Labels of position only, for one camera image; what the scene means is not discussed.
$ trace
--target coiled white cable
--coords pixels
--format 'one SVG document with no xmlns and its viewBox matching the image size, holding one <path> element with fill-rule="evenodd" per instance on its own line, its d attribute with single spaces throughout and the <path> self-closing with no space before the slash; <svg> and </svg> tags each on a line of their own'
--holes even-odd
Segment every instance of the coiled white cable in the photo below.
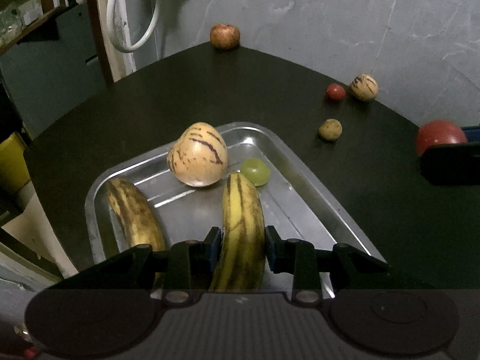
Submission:
<svg viewBox="0 0 480 360">
<path fill-rule="evenodd" d="M 155 0 L 155 9 L 153 11 L 152 21 L 145 31 L 145 34 L 140 38 L 140 40 L 133 44 L 132 46 L 123 45 L 117 37 L 115 32 L 115 4 L 117 0 L 107 0 L 106 2 L 106 28 L 109 32 L 109 39 L 112 42 L 112 45 L 121 53 L 131 53 L 132 51 L 137 50 L 142 47 L 145 42 L 150 38 L 155 26 L 158 23 L 158 18 L 160 16 L 160 0 Z"/>
</svg>

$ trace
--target metal tray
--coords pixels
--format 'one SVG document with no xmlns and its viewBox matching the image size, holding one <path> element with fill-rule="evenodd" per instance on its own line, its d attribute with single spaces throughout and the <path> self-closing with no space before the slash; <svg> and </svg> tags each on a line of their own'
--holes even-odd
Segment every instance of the metal tray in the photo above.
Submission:
<svg viewBox="0 0 480 360">
<path fill-rule="evenodd" d="M 90 244 L 95 263 L 127 249 L 120 225 L 107 202 L 105 182 L 121 176 L 147 197 L 170 244 L 203 239 L 212 226 L 222 226 L 222 193 L 227 174 L 247 158 L 261 158 L 271 169 L 269 182 L 258 189 L 265 225 L 273 225 L 283 239 L 304 239 L 316 249 L 331 250 L 345 242 L 382 259 L 375 246 L 340 203 L 280 138 L 251 123 L 231 123 L 217 128 L 229 149 L 224 178 L 212 186 L 189 187 L 169 170 L 169 143 L 121 163 L 93 183 L 85 201 Z M 333 297 L 327 274 L 321 274 L 324 297 Z M 289 294 L 291 274 L 273 274 L 265 265 L 262 291 Z"/>
</svg>

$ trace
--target black table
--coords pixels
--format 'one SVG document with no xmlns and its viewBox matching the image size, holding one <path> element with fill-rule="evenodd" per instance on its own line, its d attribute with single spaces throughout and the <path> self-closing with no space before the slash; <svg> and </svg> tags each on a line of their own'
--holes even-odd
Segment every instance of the black table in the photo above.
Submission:
<svg viewBox="0 0 480 360">
<path fill-rule="evenodd" d="M 83 205 L 102 172 L 175 140 L 197 121 L 249 121 L 284 140 L 389 263 L 439 287 L 479 288 L 480 188 L 431 186 L 419 174 L 417 127 L 379 102 L 324 102 L 332 82 L 261 52 L 221 53 L 206 43 L 73 109 L 35 139 L 25 158 L 74 265 L 93 264 Z M 335 144 L 316 137 L 330 117 L 343 125 Z"/>
</svg>

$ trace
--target wooden shelf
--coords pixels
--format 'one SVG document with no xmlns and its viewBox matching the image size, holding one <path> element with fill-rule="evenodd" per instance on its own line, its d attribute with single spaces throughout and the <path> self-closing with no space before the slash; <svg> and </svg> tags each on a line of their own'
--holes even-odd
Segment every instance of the wooden shelf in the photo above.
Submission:
<svg viewBox="0 0 480 360">
<path fill-rule="evenodd" d="M 38 27 L 40 27 L 42 24 L 46 23 L 56 15 L 58 15 L 60 12 L 65 10 L 65 7 L 56 7 L 49 12 L 45 13 L 41 17 L 39 17 L 37 20 L 35 20 L 33 23 L 25 27 L 22 31 L 21 34 L 19 34 L 15 39 L 11 40 L 7 44 L 3 45 L 0 47 L 0 56 L 5 54 L 9 49 L 11 49 L 13 46 L 15 46 L 20 40 L 22 40 L 23 37 L 27 36 L 29 33 L 32 31 L 36 30 Z"/>
</svg>

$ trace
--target ripe banana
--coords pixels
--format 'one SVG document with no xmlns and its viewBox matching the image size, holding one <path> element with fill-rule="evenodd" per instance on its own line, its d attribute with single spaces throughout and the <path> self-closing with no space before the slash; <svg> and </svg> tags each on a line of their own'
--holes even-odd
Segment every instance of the ripe banana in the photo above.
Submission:
<svg viewBox="0 0 480 360">
<path fill-rule="evenodd" d="M 255 186 L 232 172 L 223 191 L 223 246 L 210 291 L 258 290 L 265 268 L 265 228 Z"/>
<path fill-rule="evenodd" d="M 164 251 L 164 234 L 138 188 L 127 180 L 113 178 L 106 182 L 106 192 L 128 246 L 150 244 L 154 251 Z"/>
</svg>

